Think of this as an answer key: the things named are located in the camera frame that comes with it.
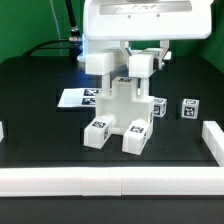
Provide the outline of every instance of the white border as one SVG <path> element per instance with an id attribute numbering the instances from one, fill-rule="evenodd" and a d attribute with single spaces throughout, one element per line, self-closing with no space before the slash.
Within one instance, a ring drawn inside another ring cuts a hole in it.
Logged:
<path id="1" fill-rule="evenodd" d="M 204 122 L 202 137 L 213 154 L 224 139 L 217 128 Z M 220 164 L 224 147 L 218 149 Z M 121 195 L 224 195 L 224 167 L 0 169 L 1 197 Z"/>

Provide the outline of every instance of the white block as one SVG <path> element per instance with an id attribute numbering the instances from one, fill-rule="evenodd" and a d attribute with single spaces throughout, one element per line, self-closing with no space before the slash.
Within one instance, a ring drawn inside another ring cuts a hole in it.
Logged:
<path id="1" fill-rule="evenodd" d="M 139 53 L 129 57 L 129 76 L 149 78 L 153 73 L 154 54 Z"/>
<path id="2" fill-rule="evenodd" d="M 0 169 L 0 196 L 82 195 L 82 168 Z"/>
<path id="3" fill-rule="evenodd" d="M 126 63 L 119 49 L 108 49 L 86 55 L 86 74 L 106 75 Z"/>
<path id="4" fill-rule="evenodd" d="M 112 114 L 96 117 L 84 130 L 84 145 L 101 149 L 111 135 L 114 122 Z"/>
<path id="5" fill-rule="evenodd" d="M 0 142 L 2 141 L 3 138 L 4 138 L 3 127 L 2 127 L 2 122 L 0 121 Z"/>
<path id="6" fill-rule="evenodd" d="M 83 168 L 83 196 L 120 196 L 120 168 Z"/>
<path id="7" fill-rule="evenodd" d="M 223 195 L 218 167 L 131 167 L 122 169 L 122 195 Z"/>
<path id="8" fill-rule="evenodd" d="M 199 100 L 184 99 L 182 103 L 181 117 L 197 119 L 199 109 Z"/>
<path id="9" fill-rule="evenodd" d="M 224 132 L 215 121 L 204 121 L 202 137 L 219 166 L 224 166 Z"/>
<path id="10" fill-rule="evenodd" d="M 166 114 L 167 99 L 154 98 L 154 117 L 163 117 Z"/>
<path id="11" fill-rule="evenodd" d="M 122 151 L 140 155 L 148 140 L 150 124 L 141 121 L 133 121 L 123 137 Z"/>

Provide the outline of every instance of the white cube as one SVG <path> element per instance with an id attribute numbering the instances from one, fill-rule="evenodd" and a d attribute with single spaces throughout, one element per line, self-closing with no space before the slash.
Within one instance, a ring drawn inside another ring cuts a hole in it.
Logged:
<path id="1" fill-rule="evenodd" d="M 153 73 L 154 55 L 140 53 L 129 57 L 129 76 L 136 78 L 149 78 Z"/>
<path id="2" fill-rule="evenodd" d="M 140 155 L 148 140 L 149 123 L 133 121 L 123 137 L 123 152 Z"/>
<path id="3" fill-rule="evenodd" d="M 154 117 L 163 117 L 166 114 L 167 99 L 154 98 Z"/>
<path id="4" fill-rule="evenodd" d="M 197 119 L 198 108 L 199 108 L 199 100 L 184 99 L 182 103 L 181 117 L 189 119 Z"/>
<path id="5" fill-rule="evenodd" d="M 84 130 L 84 145 L 101 149 L 111 135 L 113 116 L 98 116 Z"/>

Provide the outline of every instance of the black table surface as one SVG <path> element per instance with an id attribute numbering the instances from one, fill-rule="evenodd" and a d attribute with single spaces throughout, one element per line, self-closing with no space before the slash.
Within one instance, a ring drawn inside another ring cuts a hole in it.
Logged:
<path id="1" fill-rule="evenodd" d="M 113 74 L 127 76 L 122 68 Z M 0 65 L 0 168 L 65 166 L 218 166 L 201 138 L 205 120 L 224 124 L 224 75 L 205 59 L 177 57 L 150 78 L 167 113 L 141 156 L 123 153 L 122 136 L 102 150 L 83 146 L 94 109 L 57 108 L 65 88 L 100 88 L 69 57 L 15 57 Z M 184 98 L 199 99 L 197 120 L 181 118 Z M 45 197 L 0 199 L 2 223 L 222 223 L 220 197 Z"/>

